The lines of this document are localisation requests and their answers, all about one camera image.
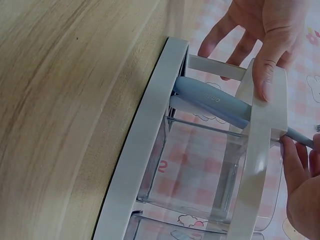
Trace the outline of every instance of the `white plastic frame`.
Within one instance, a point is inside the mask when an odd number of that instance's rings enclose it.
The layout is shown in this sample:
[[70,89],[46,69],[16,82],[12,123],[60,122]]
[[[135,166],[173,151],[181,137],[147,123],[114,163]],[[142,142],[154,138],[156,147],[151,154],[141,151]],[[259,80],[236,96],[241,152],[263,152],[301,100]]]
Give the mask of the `white plastic frame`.
[[189,56],[188,67],[230,79],[239,80],[236,97],[250,105],[249,125],[240,130],[230,126],[230,131],[248,135],[247,151],[240,186],[227,240],[251,239],[262,198],[269,159],[270,140],[279,139],[288,130],[287,73],[276,67],[272,83],[273,99],[265,103],[256,98],[252,78],[252,59],[247,70],[223,62],[194,55]]

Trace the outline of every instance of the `cartoon cloud print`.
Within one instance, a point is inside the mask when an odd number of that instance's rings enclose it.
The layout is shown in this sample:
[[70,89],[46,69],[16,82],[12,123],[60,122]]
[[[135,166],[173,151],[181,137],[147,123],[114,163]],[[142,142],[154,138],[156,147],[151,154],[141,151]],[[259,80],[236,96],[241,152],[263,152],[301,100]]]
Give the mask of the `cartoon cloud print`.
[[191,215],[180,215],[178,218],[178,223],[188,228],[190,228],[191,226],[194,226],[197,221],[198,219]]
[[[207,82],[206,84],[209,84],[210,86],[221,90],[221,87],[218,84],[214,83],[214,82]],[[205,122],[215,119],[218,123],[221,123],[221,124],[225,124],[226,123],[226,121],[223,121],[222,119],[220,119],[220,118],[218,118],[216,116],[204,116],[204,115],[199,116],[199,115],[196,115],[196,114],[194,114],[194,115],[199,117],[202,121],[205,121]]]
[[301,235],[297,230],[294,229],[294,227],[290,224],[288,218],[286,218],[283,221],[282,229],[283,229],[285,235],[290,240],[304,240],[305,239],[305,237],[303,235]]
[[196,217],[191,215],[180,215],[178,218],[178,223],[182,224],[184,227],[204,227],[206,222],[199,221]]
[[306,82],[311,88],[313,99],[320,103],[320,76],[307,76]]

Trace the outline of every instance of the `wood grain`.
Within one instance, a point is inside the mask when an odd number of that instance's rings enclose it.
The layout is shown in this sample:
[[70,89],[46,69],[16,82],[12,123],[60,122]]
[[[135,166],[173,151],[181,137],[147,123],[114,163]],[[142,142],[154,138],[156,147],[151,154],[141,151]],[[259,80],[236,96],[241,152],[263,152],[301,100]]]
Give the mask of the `wood grain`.
[[0,1],[1,239],[90,239],[167,36],[197,0]]

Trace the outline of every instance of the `pink gingham pattern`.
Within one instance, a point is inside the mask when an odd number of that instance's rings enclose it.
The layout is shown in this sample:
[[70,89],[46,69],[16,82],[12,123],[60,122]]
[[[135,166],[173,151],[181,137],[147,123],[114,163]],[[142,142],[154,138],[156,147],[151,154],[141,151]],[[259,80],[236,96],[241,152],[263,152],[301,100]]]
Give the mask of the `pink gingham pattern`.
[[[221,19],[229,7],[230,1],[206,0],[200,15],[197,17],[193,38],[190,40],[189,53],[196,55],[200,44],[212,26]],[[312,138],[316,133],[315,125],[320,124],[320,24],[319,17],[309,14],[305,26],[305,41],[297,60],[288,72],[288,119],[289,125],[304,135]],[[235,28],[214,50],[210,58],[225,62],[241,39],[244,30]],[[258,53],[261,43],[258,42],[252,53],[241,64],[247,67],[250,60]],[[195,78],[221,88],[234,95],[239,83],[234,80],[223,81],[219,76],[205,72],[188,69],[187,76]],[[188,122],[228,130],[229,124],[218,118],[196,116],[193,114],[177,112],[176,118]],[[227,139],[221,136],[218,142],[217,134],[209,131],[197,130],[191,127],[172,127],[170,135],[179,136],[168,139],[163,151],[162,159],[167,167],[163,172],[156,172],[150,199],[165,203],[164,206],[181,206],[180,211],[195,215],[208,213],[213,204],[215,191],[222,166],[223,155]],[[270,150],[270,162],[260,205],[259,221],[273,212],[273,196],[277,194],[277,202],[271,223],[262,232],[267,240],[289,239],[283,230],[286,216],[287,187],[283,173],[280,188],[277,171],[281,168],[280,152],[278,149]],[[241,174],[237,176],[235,191],[239,186]],[[153,206],[145,206],[146,213],[152,218],[166,222],[178,223],[182,213],[164,210]],[[206,220],[196,217],[206,228]]]

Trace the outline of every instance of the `cartoon print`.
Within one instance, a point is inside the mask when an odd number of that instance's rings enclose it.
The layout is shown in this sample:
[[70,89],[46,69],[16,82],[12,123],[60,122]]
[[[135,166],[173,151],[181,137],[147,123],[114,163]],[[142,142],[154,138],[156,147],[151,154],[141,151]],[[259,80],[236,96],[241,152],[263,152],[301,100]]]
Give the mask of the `cartoon print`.
[[285,233],[285,235],[290,240],[304,240],[305,237],[301,235],[297,230],[294,229],[294,227],[290,224],[288,218],[286,218],[282,223],[282,229]]
[[[210,86],[221,90],[220,85],[218,85],[218,84],[216,84],[214,82],[207,82],[206,84],[209,84]],[[220,118],[218,118],[216,116],[204,116],[204,115],[199,116],[199,115],[196,115],[196,114],[194,114],[194,115],[196,117],[200,118],[202,121],[205,121],[205,122],[207,122],[209,120],[216,120],[218,123],[221,123],[221,124],[225,124],[226,123],[226,121],[224,121],[224,120],[222,120],[222,119],[220,119]]]
[[191,215],[180,215],[178,217],[178,223],[182,224],[184,227],[192,227],[196,224],[198,218],[191,216]]
[[320,103],[320,76],[307,76],[306,82],[311,88],[313,99]]
[[309,40],[309,43],[314,46],[319,46],[319,40],[320,34],[317,31],[314,31],[311,27],[307,27],[308,34],[306,35],[306,38]]
[[311,43],[312,45],[319,46],[319,41],[318,41],[317,37],[314,36],[312,33],[309,32],[306,35],[306,38],[309,40],[309,43]]

